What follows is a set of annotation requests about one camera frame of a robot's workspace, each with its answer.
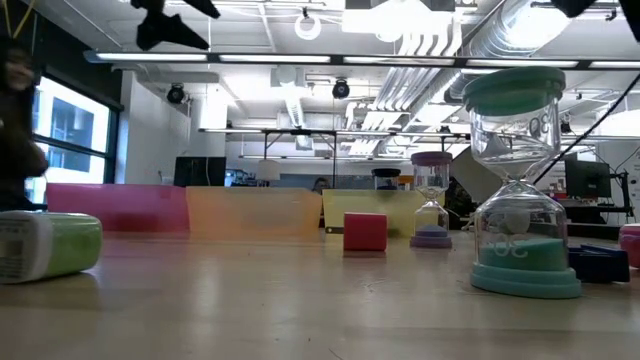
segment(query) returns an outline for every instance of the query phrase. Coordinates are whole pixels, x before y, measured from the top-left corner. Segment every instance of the computer monitor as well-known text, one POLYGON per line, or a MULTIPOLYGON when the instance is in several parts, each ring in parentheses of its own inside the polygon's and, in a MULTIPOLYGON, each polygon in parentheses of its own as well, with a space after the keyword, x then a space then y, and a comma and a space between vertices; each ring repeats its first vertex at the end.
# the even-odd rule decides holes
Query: computer monitor
POLYGON ((609 164, 569 160, 564 163, 567 195, 583 198, 611 197, 609 164))
POLYGON ((226 165, 225 157, 177 157, 173 185, 224 186, 226 165))

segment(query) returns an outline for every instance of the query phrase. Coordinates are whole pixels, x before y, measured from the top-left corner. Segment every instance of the security camera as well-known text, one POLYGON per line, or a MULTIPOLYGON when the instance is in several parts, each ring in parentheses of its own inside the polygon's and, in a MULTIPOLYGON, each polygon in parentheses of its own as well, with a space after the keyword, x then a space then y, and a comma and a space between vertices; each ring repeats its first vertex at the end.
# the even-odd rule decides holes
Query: security camera
POLYGON ((189 97, 184 92, 184 84, 171 84, 171 89, 167 93, 167 100, 176 105, 184 104, 189 97))
POLYGON ((336 84, 333 87, 333 98, 342 100, 349 96, 349 85, 347 84, 347 80, 338 79, 336 80, 336 84))

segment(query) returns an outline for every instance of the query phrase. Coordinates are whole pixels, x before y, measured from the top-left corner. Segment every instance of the table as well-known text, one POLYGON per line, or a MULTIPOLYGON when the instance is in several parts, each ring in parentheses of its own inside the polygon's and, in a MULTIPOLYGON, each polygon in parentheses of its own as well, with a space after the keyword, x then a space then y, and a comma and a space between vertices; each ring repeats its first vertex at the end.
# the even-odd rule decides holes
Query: table
POLYGON ((640 280, 535 300, 469 285, 473 242, 119 237, 89 274, 0 287, 3 359, 638 359, 640 280))

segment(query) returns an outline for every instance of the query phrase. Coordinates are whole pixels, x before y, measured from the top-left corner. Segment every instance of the green container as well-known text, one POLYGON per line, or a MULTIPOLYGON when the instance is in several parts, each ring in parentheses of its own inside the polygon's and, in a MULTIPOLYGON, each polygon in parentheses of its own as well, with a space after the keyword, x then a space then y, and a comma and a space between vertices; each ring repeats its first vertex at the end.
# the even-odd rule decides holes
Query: green container
POLYGON ((100 220, 80 214, 0 213, 0 283, 11 284, 92 268, 102 248, 100 220))

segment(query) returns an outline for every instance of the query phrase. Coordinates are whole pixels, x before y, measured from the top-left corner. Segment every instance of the pink container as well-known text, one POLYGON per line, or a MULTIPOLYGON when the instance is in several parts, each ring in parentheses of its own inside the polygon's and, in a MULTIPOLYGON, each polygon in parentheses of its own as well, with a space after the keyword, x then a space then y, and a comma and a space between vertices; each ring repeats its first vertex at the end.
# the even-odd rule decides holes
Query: pink container
POLYGON ((188 232, 186 189, 163 185, 47 184, 49 211, 100 219, 104 231, 188 232))
POLYGON ((618 241, 620 248, 629 254, 629 265, 640 268, 640 224, 623 226, 618 241))

